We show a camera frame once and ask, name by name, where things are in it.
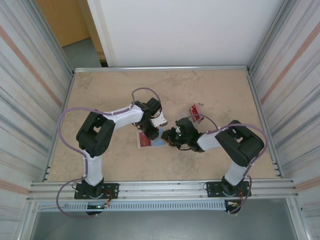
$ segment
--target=marble-patterned surface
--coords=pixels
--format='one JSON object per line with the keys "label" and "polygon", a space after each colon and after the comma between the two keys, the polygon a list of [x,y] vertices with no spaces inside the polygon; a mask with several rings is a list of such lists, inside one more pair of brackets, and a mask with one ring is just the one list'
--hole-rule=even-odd
{"label": "marble-patterned surface", "polygon": [[[212,71],[140,71],[82,72],[75,76],[67,108],[88,107],[109,112],[128,106],[131,92],[139,87],[155,90],[161,98],[166,129],[175,125],[177,115],[194,103],[200,103],[203,114],[219,126],[237,119],[260,126],[254,100],[243,70]],[[135,98],[146,102],[151,92],[141,90]],[[88,112],[72,111],[63,121],[62,134],[77,147],[76,134]],[[198,130],[213,130],[204,120]],[[127,125],[113,133],[108,150],[103,155],[102,172],[106,181],[168,181],[220,179],[228,170],[231,159],[222,148],[197,153],[163,146],[137,148],[137,129]],[[68,181],[84,173],[82,156],[59,140],[48,180]],[[251,168],[253,178],[275,178],[269,153]]]}

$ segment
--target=robotic arm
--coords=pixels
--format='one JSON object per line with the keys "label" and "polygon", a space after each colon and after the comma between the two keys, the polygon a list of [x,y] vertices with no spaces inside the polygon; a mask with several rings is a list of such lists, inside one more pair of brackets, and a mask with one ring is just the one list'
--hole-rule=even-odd
{"label": "robotic arm", "polygon": [[[158,116],[153,117],[157,112],[160,112]],[[135,124],[149,139],[154,140],[159,136],[157,127],[167,123],[161,112],[161,104],[155,98],[151,98],[147,103],[135,101],[133,106],[106,112],[106,115],[91,112],[76,135],[79,147],[88,162],[88,174],[82,180],[80,194],[93,199],[103,194],[102,154],[108,149],[116,129]]]}
{"label": "robotic arm", "polygon": [[[199,133],[187,117],[176,121],[175,124],[177,128],[172,127],[161,136],[172,147],[181,149],[182,145],[187,144],[190,150],[198,153],[223,147],[232,163],[221,180],[221,189],[215,191],[221,191],[229,197],[237,194],[250,162],[265,146],[261,138],[245,126],[233,126],[215,133]],[[240,122],[233,120],[230,124]]]}

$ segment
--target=gray floor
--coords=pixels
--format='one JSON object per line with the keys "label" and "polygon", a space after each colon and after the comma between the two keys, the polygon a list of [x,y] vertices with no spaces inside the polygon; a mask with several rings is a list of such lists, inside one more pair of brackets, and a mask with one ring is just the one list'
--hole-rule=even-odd
{"label": "gray floor", "polygon": [[74,219],[38,214],[33,240],[296,240],[285,199],[248,200],[238,216],[224,211],[120,211]]}
{"label": "gray floor", "polygon": [[101,68],[91,38],[64,46],[62,49],[73,68]]}

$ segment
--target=wooden door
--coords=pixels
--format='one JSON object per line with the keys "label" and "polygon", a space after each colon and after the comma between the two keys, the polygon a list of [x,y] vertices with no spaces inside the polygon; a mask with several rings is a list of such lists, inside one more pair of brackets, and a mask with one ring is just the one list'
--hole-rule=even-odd
{"label": "wooden door", "polygon": [[78,0],[36,0],[61,47],[90,38]]}

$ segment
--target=perforated metal strip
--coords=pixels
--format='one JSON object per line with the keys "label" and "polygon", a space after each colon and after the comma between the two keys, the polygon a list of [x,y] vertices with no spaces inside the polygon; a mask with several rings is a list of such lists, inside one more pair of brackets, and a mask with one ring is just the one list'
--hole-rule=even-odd
{"label": "perforated metal strip", "polygon": [[[224,200],[111,201],[106,209],[88,209],[88,202],[61,202],[60,205],[66,212],[226,210]],[[59,210],[54,202],[46,202],[39,206],[39,211],[57,212]]]}

